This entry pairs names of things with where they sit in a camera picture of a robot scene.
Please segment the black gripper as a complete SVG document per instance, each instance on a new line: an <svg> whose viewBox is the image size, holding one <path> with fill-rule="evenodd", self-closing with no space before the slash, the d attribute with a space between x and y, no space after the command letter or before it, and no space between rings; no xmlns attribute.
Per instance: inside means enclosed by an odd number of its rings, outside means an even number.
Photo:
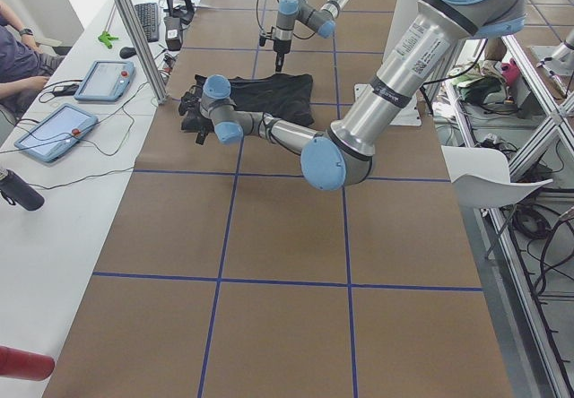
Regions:
<svg viewBox="0 0 574 398"><path fill-rule="evenodd" d="M213 122L210 119L197 119L197 132L196 143L203 145L208 134L214 132Z"/></svg>
<svg viewBox="0 0 574 398"><path fill-rule="evenodd" d="M275 39L274 52L277 53L275 59L275 71L280 73L283 70L285 54L291 52L291 41L289 39Z"/></svg>

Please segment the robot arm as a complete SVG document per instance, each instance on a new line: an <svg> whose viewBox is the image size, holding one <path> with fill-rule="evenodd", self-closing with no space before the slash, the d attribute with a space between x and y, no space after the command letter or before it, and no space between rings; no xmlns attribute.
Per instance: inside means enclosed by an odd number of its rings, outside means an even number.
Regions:
<svg viewBox="0 0 574 398"><path fill-rule="evenodd" d="M260 36L260 45L266 39L274 43L275 71L283 69L284 57L291 51L296 22L300 22L318 36L328 39L334 35L335 20L350 0L326 0L320 9L307 0L278 0L276 22L268 35Z"/></svg>
<svg viewBox="0 0 574 398"><path fill-rule="evenodd" d="M198 113L223 144L256 135L300 157L303 176L320 190L364 181L373 168L375 142L459 40L513 34L525 22L526 0L418 0L418 13L350 111L325 132L242 111L227 78L209 76Z"/></svg>

